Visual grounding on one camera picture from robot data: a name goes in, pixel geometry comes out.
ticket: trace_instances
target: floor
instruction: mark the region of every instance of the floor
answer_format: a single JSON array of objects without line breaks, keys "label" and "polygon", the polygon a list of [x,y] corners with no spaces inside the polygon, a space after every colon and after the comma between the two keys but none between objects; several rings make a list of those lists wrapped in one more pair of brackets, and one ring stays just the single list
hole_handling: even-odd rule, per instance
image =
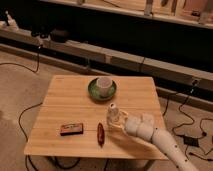
[{"label": "floor", "polygon": [[[36,62],[27,60],[16,55],[0,52],[0,63],[2,62],[15,62],[21,63],[30,68],[35,68]],[[47,91],[49,82],[54,74],[78,74],[70,72],[61,68],[51,65],[40,64],[38,74],[33,74],[28,70],[13,66],[2,65],[0,66],[0,170],[4,171],[23,171],[26,170],[24,164],[23,149],[25,146],[25,138],[20,131],[18,125],[18,117],[20,113],[27,107],[42,102]],[[159,98],[161,109],[164,111],[166,100]],[[184,115],[178,112],[179,103],[171,101],[169,103],[168,112],[165,116],[165,123],[169,131],[173,126],[182,122],[189,121]],[[199,137],[201,130],[199,128],[199,121],[201,118],[213,118],[213,114],[204,110],[185,105],[183,110],[190,114],[195,120],[193,126],[183,126],[177,130],[178,133],[184,133],[192,137]],[[27,111],[21,122],[29,134],[36,115],[39,111],[38,108]],[[208,151],[213,147],[212,130],[213,122],[206,121],[203,128],[208,133],[208,136],[200,140],[200,146]],[[186,146],[183,145],[182,139],[175,137],[181,150],[184,151]],[[195,152],[202,156],[202,151],[196,147],[189,147],[188,152]],[[208,155],[208,158],[213,158],[213,152]],[[55,168],[50,162],[43,157],[33,156],[33,162],[41,171],[55,171],[60,170]],[[60,158],[63,165],[70,165],[75,162],[73,158]],[[190,160],[199,168],[199,170],[211,171],[213,170],[213,162],[203,161],[201,159],[190,156]],[[105,159],[89,159],[83,158],[80,163],[72,170],[86,170],[86,171],[100,171],[104,169]],[[106,170],[128,170],[139,171],[146,161],[141,160],[118,160],[111,159],[107,165]],[[177,170],[170,161],[156,161],[150,168],[150,171],[159,170]]]}]

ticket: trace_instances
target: cup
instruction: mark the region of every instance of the cup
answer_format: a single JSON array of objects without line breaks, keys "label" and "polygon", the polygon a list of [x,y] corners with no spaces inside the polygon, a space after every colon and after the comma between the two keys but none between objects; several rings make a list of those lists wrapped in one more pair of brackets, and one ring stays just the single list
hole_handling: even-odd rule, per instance
[{"label": "cup", "polygon": [[109,77],[99,77],[96,86],[100,96],[107,97],[109,95],[110,87],[112,86],[112,79]]}]

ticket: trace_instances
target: green saucer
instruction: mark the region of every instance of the green saucer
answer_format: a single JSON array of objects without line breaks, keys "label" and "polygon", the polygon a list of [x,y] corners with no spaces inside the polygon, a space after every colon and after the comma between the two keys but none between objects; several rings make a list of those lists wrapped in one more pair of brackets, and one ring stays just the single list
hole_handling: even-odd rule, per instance
[{"label": "green saucer", "polygon": [[88,85],[88,92],[89,92],[90,96],[92,97],[92,99],[97,100],[97,101],[106,101],[106,100],[111,99],[114,96],[116,89],[117,89],[115,82],[114,81],[112,82],[112,86],[110,87],[110,90],[109,90],[109,95],[107,97],[102,97],[102,96],[100,96],[97,86],[96,86],[97,79],[98,78],[95,78]]}]

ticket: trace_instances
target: small box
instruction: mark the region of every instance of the small box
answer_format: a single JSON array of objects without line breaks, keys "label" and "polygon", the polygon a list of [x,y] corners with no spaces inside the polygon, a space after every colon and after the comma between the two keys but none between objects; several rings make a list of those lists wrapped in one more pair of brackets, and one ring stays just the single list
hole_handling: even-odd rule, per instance
[{"label": "small box", "polygon": [[83,123],[74,123],[74,124],[67,124],[62,125],[60,130],[60,135],[74,135],[74,134],[83,134],[84,127]]}]

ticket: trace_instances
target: sausage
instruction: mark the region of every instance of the sausage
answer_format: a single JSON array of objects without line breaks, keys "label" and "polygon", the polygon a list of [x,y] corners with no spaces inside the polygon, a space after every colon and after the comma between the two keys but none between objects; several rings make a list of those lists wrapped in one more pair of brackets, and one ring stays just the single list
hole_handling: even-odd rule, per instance
[{"label": "sausage", "polygon": [[98,128],[97,128],[97,139],[98,139],[98,144],[102,147],[105,141],[105,133],[104,133],[104,127],[101,123],[98,124]]}]

